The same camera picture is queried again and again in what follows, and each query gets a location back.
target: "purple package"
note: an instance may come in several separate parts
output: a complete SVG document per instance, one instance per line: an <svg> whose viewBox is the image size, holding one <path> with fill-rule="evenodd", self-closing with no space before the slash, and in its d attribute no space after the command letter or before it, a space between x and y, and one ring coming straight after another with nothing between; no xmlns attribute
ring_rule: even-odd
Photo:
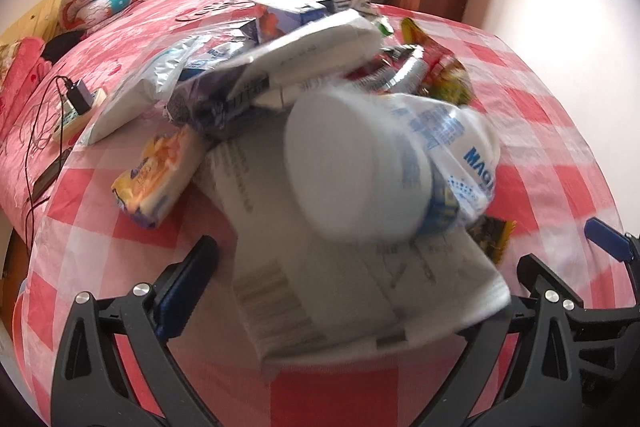
<svg viewBox="0 0 640 427"><path fill-rule="evenodd" d="M311 0L260 0L258 42L273 41L305 24L326 17L326 7Z"/></svg>

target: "blue gripper pad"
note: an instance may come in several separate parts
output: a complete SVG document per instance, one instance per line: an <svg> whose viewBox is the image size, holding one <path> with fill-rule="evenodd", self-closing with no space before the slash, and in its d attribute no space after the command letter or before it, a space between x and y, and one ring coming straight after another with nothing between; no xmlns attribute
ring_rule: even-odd
<svg viewBox="0 0 640 427"><path fill-rule="evenodd" d="M617 261L633 260L629 240L597 217L591 217L584 224L584 235Z"/></svg>
<svg viewBox="0 0 640 427"><path fill-rule="evenodd" d="M154 285L156 337L167 341L179 337L218 268L218 244L203 235L187 257L171 265Z"/></svg>

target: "white plastic bag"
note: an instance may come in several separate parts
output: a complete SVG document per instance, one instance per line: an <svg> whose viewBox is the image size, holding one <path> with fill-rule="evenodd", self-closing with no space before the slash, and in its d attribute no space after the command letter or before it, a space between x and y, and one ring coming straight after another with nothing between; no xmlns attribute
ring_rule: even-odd
<svg viewBox="0 0 640 427"><path fill-rule="evenodd" d="M91 145L109 136L158 102L169 100L185 63L209 36L189 36L148 60L118 86L100 116L83 134Z"/></svg>
<svg viewBox="0 0 640 427"><path fill-rule="evenodd" d="M391 244L478 219L494 197L500 145L469 107L332 87L296 102L285 154L316 232Z"/></svg>

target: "smartphone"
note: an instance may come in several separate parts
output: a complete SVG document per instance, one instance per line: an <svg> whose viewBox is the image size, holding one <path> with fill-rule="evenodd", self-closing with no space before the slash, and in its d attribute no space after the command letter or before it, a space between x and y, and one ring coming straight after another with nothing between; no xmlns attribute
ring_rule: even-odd
<svg viewBox="0 0 640 427"><path fill-rule="evenodd" d="M60 171L62 170L62 166L65 164L66 159L69 158L71 154L71 147L62 152L62 155L58 156L49 167L47 167L46 171L42 173L42 175L36 180L33 184L33 192L31 194L31 200L35 203L44 194L45 190L47 190L60 176Z"/></svg>

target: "cardboard box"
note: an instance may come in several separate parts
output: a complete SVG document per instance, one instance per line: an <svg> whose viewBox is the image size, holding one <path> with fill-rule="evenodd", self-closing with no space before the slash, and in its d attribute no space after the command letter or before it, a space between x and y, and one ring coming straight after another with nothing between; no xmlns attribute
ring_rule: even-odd
<svg viewBox="0 0 640 427"><path fill-rule="evenodd" d="M323 5L311 0L261 0L256 4L260 14L257 24L260 44L327 15Z"/></svg>
<svg viewBox="0 0 640 427"><path fill-rule="evenodd" d="M348 10L353 8L357 11L362 11L364 9L367 11L367 7L371 3L371 0L315 0L317 3L325 6L329 13L338 13L344 10Z"/></svg>

